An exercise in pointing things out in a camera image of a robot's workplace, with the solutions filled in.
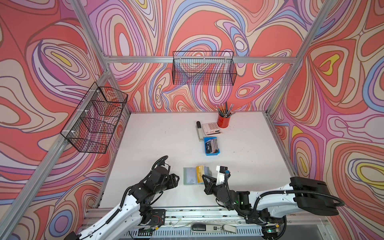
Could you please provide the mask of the mint green card holder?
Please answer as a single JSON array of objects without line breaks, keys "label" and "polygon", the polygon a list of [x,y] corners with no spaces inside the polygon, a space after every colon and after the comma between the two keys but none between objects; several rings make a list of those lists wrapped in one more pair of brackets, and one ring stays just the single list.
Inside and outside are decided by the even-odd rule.
[{"label": "mint green card holder", "polygon": [[[212,176],[212,171],[209,167],[205,167],[205,175]],[[194,168],[184,168],[184,185],[201,185],[197,183],[196,167]]]}]

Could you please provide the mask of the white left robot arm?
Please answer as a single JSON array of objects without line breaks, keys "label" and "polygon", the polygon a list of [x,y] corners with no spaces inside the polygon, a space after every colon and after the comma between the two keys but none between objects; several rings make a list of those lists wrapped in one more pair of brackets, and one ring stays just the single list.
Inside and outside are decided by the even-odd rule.
[{"label": "white left robot arm", "polygon": [[66,240],[118,240],[128,230],[151,222],[154,197],[178,186],[180,177],[171,173],[168,156],[159,158],[150,172],[137,184],[127,187],[120,203],[96,223]]}]

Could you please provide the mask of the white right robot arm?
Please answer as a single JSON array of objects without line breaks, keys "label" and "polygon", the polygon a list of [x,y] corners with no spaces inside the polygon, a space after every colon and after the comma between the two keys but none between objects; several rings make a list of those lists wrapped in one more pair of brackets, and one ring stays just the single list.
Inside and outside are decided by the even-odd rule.
[{"label": "white right robot arm", "polygon": [[234,191],[229,188],[229,173],[219,179],[203,175],[207,195],[221,207],[237,212],[248,224],[265,226],[297,212],[317,216],[337,216],[345,202],[333,196],[323,181],[291,177],[290,183],[265,192]]}]

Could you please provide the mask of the blue plastic card tray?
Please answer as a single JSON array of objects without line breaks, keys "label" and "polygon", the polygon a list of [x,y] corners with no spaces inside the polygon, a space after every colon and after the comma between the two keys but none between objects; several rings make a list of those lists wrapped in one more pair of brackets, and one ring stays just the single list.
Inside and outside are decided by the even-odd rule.
[{"label": "blue plastic card tray", "polygon": [[217,156],[220,153],[217,137],[205,137],[204,144],[207,156]]}]

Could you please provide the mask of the yellow card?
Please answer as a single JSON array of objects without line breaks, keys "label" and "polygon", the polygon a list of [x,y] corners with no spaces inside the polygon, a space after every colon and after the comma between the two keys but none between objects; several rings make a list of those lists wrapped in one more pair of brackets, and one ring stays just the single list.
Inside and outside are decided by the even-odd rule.
[{"label": "yellow card", "polygon": [[203,165],[196,167],[197,183],[201,184],[204,182],[203,175],[205,174],[205,167]]}]

